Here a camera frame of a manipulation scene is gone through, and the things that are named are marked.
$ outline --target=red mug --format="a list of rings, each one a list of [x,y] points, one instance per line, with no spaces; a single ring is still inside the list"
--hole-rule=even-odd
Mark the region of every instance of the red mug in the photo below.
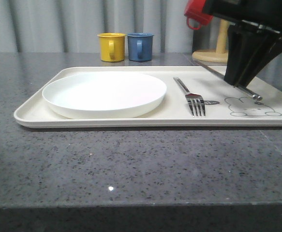
[[[206,26],[210,23],[213,16],[209,14],[202,13],[203,6],[205,4],[206,0],[189,0],[184,15],[187,17],[187,26],[190,29],[198,30],[201,28],[201,25]],[[189,19],[194,19],[199,23],[199,26],[197,28],[192,27],[189,24]]]

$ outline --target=mug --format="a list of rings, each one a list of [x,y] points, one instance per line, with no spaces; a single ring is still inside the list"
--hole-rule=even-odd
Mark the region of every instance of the mug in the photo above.
[[[152,41],[151,33],[129,33],[128,51],[129,60],[132,61],[149,61],[152,59]]]
[[[212,20],[212,15],[202,13],[205,1],[206,0],[189,0],[187,3],[184,15],[187,17],[187,26],[190,29],[198,30],[201,28],[201,25],[206,26]],[[199,26],[197,28],[192,27],[189,24],[189,19],[197,21]]]
[[[98,36],[102,61],[117,62],[125,59],[125,34],[101,33]]]

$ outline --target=metal rod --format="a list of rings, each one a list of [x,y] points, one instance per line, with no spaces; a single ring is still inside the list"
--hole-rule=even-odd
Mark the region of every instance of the metal rod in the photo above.
[[[224,75],[221,74],[220,72],[218,72],[218,71],[216,71],[216,70],[210,68],[209,66],[207,66],[207,65],[205,65],[205,64],[203,64],[203,63],[201,63],[200,61],[198,61],[198,60],[196,60],[196,59],[194,59],[193,61],[196,62],[196,63],[197,63],[198,65],[200,65],[201,67],[205,68],[206,70],[210,71],[210,72],[211,72],[212,74],[214,74],[215,76],[224,79]],[[248,88],[246,88],[246,87],[244,87],[244,86],[237,85],[237,86],[235,86],[235,87],[237,87],[239,90],[241,90],[242,92],[244,92],[246,95],[248,95],[249,97],[251,97],[253,100],[255,100],[255,101],[257,101],[257,102],[259,102],[259,101],[261,101],[261,100],[263,99],[259,94],[257,94],[257,93],[255,93],[255,92],[251,91],[250,89],[248,89]]]
[[[244,93],[246,93],[249,97],[251,97],[252,99],[254,99],[257,102],[259,102],[259,101],[261,101],[263,99],[259,94],[251,91],[250,89],[248,89],[248,88],[246,88],[244,86],[237,85],[235,87],[237,87],[239,90],[241,90]]]

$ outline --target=blue mug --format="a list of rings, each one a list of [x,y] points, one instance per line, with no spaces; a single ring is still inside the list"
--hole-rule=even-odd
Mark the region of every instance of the blue mug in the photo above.
[[[149,61],[152,59],[152,40],[151,33],[129,33],[128,51],[129,60],[132,61]]]

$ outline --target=wooden mug stand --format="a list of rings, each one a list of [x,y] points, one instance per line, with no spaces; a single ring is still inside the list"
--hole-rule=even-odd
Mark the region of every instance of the wooden mug stand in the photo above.
[[[221,19],[217,45],[215,50],[197,50],[193,52],[193,58],[202,61],[227,63],[228,50],[226,50],[226,41],[228,36],[229,22]]]

